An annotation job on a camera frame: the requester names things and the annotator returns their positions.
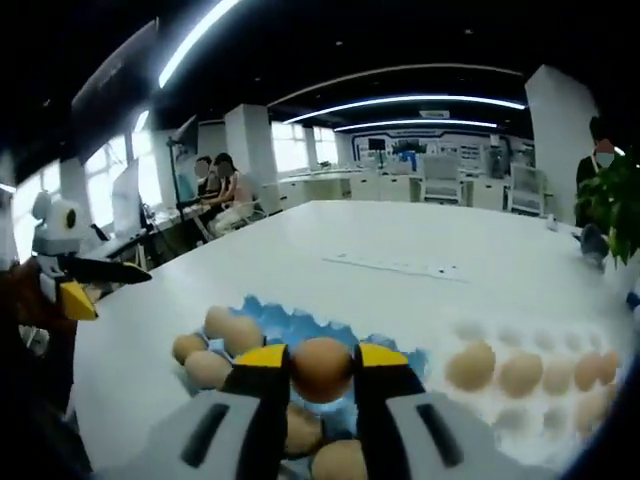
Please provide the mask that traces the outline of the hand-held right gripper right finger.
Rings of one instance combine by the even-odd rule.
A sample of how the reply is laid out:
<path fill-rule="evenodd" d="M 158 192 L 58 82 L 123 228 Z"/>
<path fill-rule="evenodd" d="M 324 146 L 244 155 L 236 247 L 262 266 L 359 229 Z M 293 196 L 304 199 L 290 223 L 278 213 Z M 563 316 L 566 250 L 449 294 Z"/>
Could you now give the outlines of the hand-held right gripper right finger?
<path fill-rule="evenodd" d="M 354 350 L 357 437 L 370 479 L 553 479 L 504 454 L 485 422 L 428 392 L 407 358 L 384 346 Z"/>

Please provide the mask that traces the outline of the person's left hand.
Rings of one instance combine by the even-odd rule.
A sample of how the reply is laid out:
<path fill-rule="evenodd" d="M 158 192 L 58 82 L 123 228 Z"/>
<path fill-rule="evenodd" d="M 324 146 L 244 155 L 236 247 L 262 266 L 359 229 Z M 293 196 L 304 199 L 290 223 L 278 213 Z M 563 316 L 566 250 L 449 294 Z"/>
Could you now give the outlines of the person's left hand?
<path fill-rule="evenodd" d="M 40 287 L 40 267 L 34 258 L 25 263 L 14 263 L 1 272 L 1 328 L 31 326 L 48 331 L 66 331 L 76 328 L 76 322 L 67 319 L 49 300 Z"/>

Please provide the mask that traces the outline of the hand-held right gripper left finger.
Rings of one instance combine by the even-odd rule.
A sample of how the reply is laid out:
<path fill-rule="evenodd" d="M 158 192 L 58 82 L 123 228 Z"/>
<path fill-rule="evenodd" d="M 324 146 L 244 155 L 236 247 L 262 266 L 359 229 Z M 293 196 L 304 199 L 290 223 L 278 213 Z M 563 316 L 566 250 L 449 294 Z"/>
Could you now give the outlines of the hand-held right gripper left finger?
<path fill-rule="evenodd" d="M 96 479 L 275 479 L 287 437 L 285 344 L 236 358 L 219 390 L 198 393 L 163 419 L 132 460 Z"/>

